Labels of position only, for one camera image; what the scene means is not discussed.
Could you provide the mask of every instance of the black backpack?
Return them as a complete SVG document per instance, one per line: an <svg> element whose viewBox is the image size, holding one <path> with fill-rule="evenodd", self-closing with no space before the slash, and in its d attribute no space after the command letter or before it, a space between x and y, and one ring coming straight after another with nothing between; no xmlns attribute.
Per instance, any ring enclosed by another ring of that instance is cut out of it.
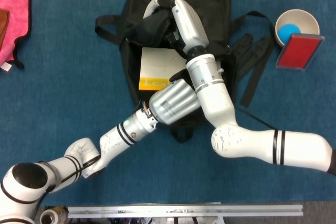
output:
<svg viewBox="0 0 336 224"><path fill-rule="evenodd" d="M171 10L161 8L143 19L145 9L151 0L127 0L121 15L105 15L96 19L96 33L119 46L121 59L129 91L133 101L148 102L155 91L139 90L142 47L171 48L165 35L174 24ZM255 70L245 91L242 105L248 106L258 80L274 47L273 37L265 37L252 45L253 37L246 34L231 47L229 34L234 32L247 15L265 17L259 12L250 12L231 22L231 0L186 0L198 13L209 45L208 52L220 61L224 69L223 79L231 99L235 100L237 82L254 66ZM116 33L105 29L105 25L116 26ZM183 70L171 81L188 79ZM179 142L192 137L193 128L207 122L201 108L170 125L171 133Z"/></svg>

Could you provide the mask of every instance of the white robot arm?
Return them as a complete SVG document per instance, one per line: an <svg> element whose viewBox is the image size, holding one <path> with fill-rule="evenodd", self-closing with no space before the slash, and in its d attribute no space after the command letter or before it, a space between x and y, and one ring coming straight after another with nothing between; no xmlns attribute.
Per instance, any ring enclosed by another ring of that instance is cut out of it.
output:
<svg viewBox="0 0 336 224"><path fill-rule="evenodd" d="M320 135L289 131L250 131L238 126L234 105L219 74L208 39L195 10L173 0L177 39L183 41L187 70L207 120L216 127L212 146L223 157L256 157L263 161L318 169L336 175L336 151Z"/></svg>
<svg viewBox="0 0 336 224"><path fill-rule="evenodd" d="M145 103L129 118L100 138L101 155L89 138L71 144L63 157L50 162L23 163L6 173L0 190L0 223L34 223L39 202L81 176L88 178L103 170L117 155L156 129L161 122L171 124L198 109L195 91L177 80L155 93L149 108ZM44 216L52 223L52 216Z"/></svg>

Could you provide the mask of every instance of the pink towel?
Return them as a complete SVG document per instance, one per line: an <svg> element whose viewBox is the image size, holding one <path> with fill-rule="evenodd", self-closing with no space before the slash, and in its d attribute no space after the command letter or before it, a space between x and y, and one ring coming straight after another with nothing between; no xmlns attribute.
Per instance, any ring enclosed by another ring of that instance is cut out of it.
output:
<svg viewBox="0 0 336 224"><path fill-rule="evenodd" d="M16 57L16 47L30 34L30 0L0 0L0 8L9 11L7 32L0 50L0 66L7 61L23 68Z"/></svg>

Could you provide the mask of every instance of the blue ball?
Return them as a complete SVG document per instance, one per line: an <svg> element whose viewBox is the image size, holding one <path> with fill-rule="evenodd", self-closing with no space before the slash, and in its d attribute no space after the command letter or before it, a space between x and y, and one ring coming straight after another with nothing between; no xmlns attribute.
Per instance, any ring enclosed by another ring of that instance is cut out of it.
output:
<svg viewBox="0 0 336 224"><path fill-rule="evenodd" d="M278 36L282 43L286 44L291 34L300 34L301 30L297 25L285 24L278 30Z"/></svg>

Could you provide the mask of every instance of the blue carpet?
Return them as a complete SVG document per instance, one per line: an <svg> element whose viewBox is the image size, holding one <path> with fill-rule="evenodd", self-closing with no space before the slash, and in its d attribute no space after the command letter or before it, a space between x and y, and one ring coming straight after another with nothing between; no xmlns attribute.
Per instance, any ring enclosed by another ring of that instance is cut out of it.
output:
<svg viewBox="0 0 336 224"><path fill-rule="evenodd" d="M134 110L118 48L94 32L95 18L118 14L125 0L33 0L31 37L18 54L26 69L0 72L0 174L19 162L52 160L73 141L99 138ZM279 128L323 135L336 148L336 16L334 0L232 0L232 16L251 9L275 22L302 8L326 37L305 72L275 68L271 56L249 112ZM268 34L249 19L235 37ZM239 85L242 96L248 77ZM237 112L239 124L265 127ZM99 177L46 198L44 204L265 202L336 200L336 177L253 158L224 159L212 150L210 126L177 143L166 127L118 156Z"/></svg>

